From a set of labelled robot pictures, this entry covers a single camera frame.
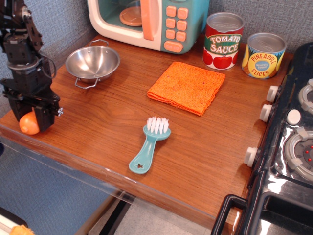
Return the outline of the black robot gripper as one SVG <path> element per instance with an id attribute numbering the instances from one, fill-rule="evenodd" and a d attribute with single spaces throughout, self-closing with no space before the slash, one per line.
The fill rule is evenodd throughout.
<path id="1" fill-rule="evenodd" d="M 9 57 L 7 66 L 13 78 L 0 81 L 17 121 L 34 108 L 40 132 L 54 124 L 55 115 L 63 114 L 60 97 L 51 89 L 56 76 L 51 73 L 52 62 L 48 57 Z"/>

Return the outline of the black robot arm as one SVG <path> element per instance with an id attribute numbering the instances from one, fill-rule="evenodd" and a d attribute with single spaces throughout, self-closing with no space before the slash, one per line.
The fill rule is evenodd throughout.
<path id="1" fill-rule="evenodd" d="M 21 121 L 33 115 L 39 132 L 54 124 L 63 113 L 60 97 L 51 89 L 57 74 L 54 62 L 41 52 L 42 35 L 36 29 L 31 11 L 22 0 L 0 2 L 0 46 L 7 56 L 12 78 L 3 78 L 3 94 Z"/>

